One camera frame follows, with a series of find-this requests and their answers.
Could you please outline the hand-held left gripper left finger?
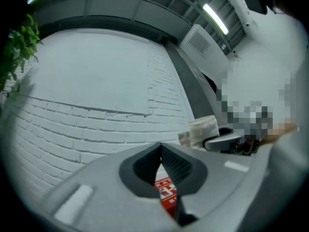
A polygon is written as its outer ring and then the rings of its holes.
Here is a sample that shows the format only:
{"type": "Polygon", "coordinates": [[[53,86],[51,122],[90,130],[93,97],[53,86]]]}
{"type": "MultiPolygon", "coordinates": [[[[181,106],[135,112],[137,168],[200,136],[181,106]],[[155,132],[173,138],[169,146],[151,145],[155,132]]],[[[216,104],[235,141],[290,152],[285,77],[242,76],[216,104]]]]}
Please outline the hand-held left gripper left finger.
{"type": "Polygon", "coordinates": [[[176,232],[155,188],[159,143],[138,146],[86,164],[42,202],[51,232],[176,232]]]}

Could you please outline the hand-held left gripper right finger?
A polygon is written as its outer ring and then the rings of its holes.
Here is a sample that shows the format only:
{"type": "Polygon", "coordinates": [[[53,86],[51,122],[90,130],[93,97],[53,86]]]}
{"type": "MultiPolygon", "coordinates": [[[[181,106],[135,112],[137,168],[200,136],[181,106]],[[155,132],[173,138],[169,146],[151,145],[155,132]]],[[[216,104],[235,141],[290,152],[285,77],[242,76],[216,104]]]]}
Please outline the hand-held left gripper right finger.
{"type": "Polygon", "coordinates": [[[162,160],[177,188],[182,227],[239,227],[267,172],[269,147],[253,156],[162,143],[162,160]]]}

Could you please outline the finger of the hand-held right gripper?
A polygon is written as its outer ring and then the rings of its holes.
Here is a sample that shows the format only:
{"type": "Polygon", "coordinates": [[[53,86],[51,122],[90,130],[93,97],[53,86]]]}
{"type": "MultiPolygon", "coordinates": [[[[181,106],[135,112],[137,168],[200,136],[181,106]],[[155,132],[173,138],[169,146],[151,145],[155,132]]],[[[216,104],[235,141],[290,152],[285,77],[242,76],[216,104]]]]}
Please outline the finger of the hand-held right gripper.
{"type": "Polygon", "coordinates": [[[219,152],[219,151],[232,151],[239,145],[243,144],[244,136],[232,132],[230,134],[220,135],[211,139],[203,141],[203,147],[207,151],[219,152]]]}

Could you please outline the white terry cloth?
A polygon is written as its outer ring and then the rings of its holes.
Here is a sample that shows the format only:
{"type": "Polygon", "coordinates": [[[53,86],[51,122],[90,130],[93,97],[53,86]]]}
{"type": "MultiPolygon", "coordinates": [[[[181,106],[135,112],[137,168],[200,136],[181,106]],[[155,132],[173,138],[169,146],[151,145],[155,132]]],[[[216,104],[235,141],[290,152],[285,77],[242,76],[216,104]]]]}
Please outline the white terry cloth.
{"type": "Polygon", "coordinates": [[[182,146],[205,150],[204,141],[220,135],[217,119],[214,115],[204,116],[189,122],[189,130],[178,134],[182,146]]]}

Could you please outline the red fire equipment box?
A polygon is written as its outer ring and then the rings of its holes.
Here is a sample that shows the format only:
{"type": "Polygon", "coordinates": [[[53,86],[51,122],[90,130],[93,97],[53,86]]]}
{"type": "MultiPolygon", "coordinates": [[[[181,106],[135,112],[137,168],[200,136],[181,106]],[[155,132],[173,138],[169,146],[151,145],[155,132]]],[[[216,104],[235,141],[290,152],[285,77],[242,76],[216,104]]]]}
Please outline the red fire equipment box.
{"type": "Polygon", "coordinates": [[[171,217],[175,217],[177,189],[169,177],[155,181],[154,187],[160,193],[161,204],[171,217]]]}

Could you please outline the person's right forearm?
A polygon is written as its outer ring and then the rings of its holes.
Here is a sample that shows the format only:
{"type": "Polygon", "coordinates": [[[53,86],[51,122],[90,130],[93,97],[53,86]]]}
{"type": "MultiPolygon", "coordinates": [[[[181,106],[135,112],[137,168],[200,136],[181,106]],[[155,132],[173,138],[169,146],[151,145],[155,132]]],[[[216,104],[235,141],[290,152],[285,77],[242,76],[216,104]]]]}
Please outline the person's right forearm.
{"type": "Polygon", "coordinates": [[[278,124],[275,128],[268,129],[266,136],[261,140],[261,144],[273,144],[283,135],[296,130],[295,123],[278,124]]]}

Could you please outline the white ventilation unit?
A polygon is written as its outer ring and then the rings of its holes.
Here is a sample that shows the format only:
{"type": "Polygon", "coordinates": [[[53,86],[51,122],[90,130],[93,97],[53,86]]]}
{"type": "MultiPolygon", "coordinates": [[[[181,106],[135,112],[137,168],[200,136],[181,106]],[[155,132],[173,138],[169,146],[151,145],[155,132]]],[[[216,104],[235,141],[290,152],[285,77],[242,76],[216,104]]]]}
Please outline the white ventilation unit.
{"type": "Polygon", "coordinates": [[[194,24],[180,43],[180,49],[197,65],[198,63],[228,60],[220,46],[199,24],[194,24]]]}

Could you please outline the long ceiling light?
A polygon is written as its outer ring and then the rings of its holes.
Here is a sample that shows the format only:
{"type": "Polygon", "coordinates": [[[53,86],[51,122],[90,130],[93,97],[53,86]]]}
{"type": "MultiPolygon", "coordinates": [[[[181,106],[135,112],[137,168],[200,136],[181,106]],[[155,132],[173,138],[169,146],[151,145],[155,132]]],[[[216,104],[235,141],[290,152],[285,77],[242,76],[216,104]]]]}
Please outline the long ceiling light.
{"type": "Polygon", "coordinates": [[[219,34],[227,35],[229,33],[229,29],[225,22],[219,17],[219,15],[214,11],[214,9],[210,6],[210,4],[205,3],[202,6],[205,15],[209,18],[212,27],[219,34]]]}

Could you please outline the green leafy plant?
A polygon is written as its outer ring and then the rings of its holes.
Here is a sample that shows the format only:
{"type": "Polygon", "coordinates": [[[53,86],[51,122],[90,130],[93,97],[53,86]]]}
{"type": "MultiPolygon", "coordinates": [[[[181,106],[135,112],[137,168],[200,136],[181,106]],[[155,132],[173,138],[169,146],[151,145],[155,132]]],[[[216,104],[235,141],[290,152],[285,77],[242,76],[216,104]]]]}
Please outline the green leafy plant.
{"type": "Polygon", "coordinates": [[[38,23],[30,14],[26,14],[26,22],[18,28],[10,29],[3,50],[0,51],[0,100],[2,96],[9,98],[12,93],[20,91],[20,81],[16,71],[25,71],[26,61],[38,60],[37,44],[43,44],[39,37],[38,23]]]}

